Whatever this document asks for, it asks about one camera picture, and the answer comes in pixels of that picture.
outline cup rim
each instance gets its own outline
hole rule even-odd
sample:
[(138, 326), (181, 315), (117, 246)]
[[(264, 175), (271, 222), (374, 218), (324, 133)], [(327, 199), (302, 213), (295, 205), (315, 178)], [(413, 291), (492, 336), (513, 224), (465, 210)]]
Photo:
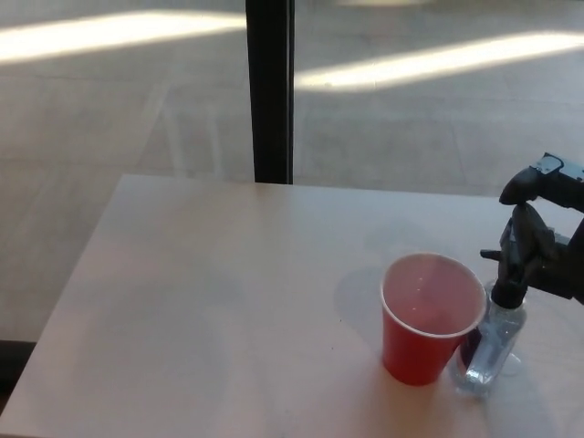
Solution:
[[(465, 271), (467, 274), (469, 274), (474, 281), (476, 282), (476, 284), (480, 287), (480, 290), (483, 291), (483, 305), (480, 309), (480, 311), (478, 312), (477, 317), (473, 320), (473, 322), (466, 328), (457, 331), (456, 333), (447, 333), (447, 334), (442, 334), (442, 335), (437, 335), (434, 333), (428, 333), (426, 331), (422, 331), (422, 330), (418, 330), (417, 328), (414, 328), (412, 326), (410, 326), (409, 324), (405, 323), (404, 321), (402, 321), (401, 319), (399, 319), (391, 310), (390, 307), (387, 305), (387, 303), (385, 302), (385, 297), (383, 296), (383, 286), (385, 284), (385, 278), (387, 276), (387, 273), (389, 272), (389, 270), (391, 269), (391, 267), (393, 265), (395, 265), (396, 263), (398, 263), (399, 261), (402, 261), (405, 258), (410, 258), (410, 257), (415, 257), (415, 256), (435, 256), (438, 258), (441, 258), (442, 260), (446, 260), (449, 263), (454, 263), (455, 265), (461, 267), (463, 269), (463, 271)], [(486, 313), (486, 291), (485, 291), (485, 287), (483, 286), (483, 284), (481, 283), (481, 281), (478, 279), (478, 276), (476, 276), (475, 272), (468, 267), (467, 265), (465, 265), (464, 263), (456, 260), (455, 258), (451, 258), (448, 255), (442, 255), (442, 254), (438, 254), (438, 253), (432, 253), (432, 252), (416, 252), (416, 253), (410, 253), (408, 255), (403, 255), (399, 258), (397, 258), (396, 260), (394, 260), (393, 262), (391, 262), (391, 264), (388, 266), (388, 268), (385, 270), (385, 272), (383, 273), (383, 279), (381, 280), (381, 287), (380, 287), (380, 298), (381, 298), (381, 303), (383, 305), (383, 309), (385, 312), (388, 313), (388, 315), (391, 316), (391, 318), (397, 322), (399, 325), (401, 325), (402, 327), (404, 327), (405, 329), (412, 331), (413, 333), (416, 333), (418, 335), (424, 336), (426, 338), (434, 338), (434, 339), (453, 339), (453, 338), (458, 338), (460, 336), (465, 335), (466, 333), (468, 333), (469, 331), (471, 331), (472, 329), (474, 329), (476, 326), (478, 326), (478, 324), (481, 322), (481, 320), (485, 317), (485, 313)]]

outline white table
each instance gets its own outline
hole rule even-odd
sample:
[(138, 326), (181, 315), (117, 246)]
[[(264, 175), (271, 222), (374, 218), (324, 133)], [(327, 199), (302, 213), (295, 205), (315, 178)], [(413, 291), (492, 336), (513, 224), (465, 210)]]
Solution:
[[(567, 235), (580, 216), (537, 203)], [(378, 282), (430, 250), (483, 280), (494, 198), (124, 177), (0, 419), (46, 438), (584, 436), (584, 309), (530, 292), (515, 376), (468, 400), (378, 360)]]

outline red plastic cup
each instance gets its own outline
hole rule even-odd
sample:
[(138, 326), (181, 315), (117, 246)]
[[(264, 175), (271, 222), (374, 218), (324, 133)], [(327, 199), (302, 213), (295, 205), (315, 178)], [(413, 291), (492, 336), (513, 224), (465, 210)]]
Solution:
[(486, 293), (463, 264), (437, 254), (412, 254), (387, 270), (381, 285), (383, 365), (398, 381), (438, 379), (463, 337), (481, 321)]

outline robotic arm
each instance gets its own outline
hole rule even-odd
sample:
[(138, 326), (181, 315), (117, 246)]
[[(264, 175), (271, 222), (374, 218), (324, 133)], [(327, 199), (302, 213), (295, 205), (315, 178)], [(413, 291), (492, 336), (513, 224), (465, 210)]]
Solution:
[(584, 169), (546, 153), (518, 173), (499, 198), (516, 206), (501, 250), (483, 250), (481, 256), (499, 263), (498, 281), (506, 287), (534, 287), (584, 304), (584, 220), (571, 239), (558, 235), (527, 203), (538, 197), (584, 213)]

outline table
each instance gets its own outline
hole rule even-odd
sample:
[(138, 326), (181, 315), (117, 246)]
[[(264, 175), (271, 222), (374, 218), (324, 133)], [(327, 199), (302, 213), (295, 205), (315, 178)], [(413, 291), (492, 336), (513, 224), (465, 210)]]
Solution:
[[(537, 208), (566, 235), (579, 214)], [(484, 281), (494, 198), (125, 176), (0, 418), (43, 438), (584, 436), (584, 313), (530, 291), (522, 366), (487, 402), (380, 365), (398, 256)]]

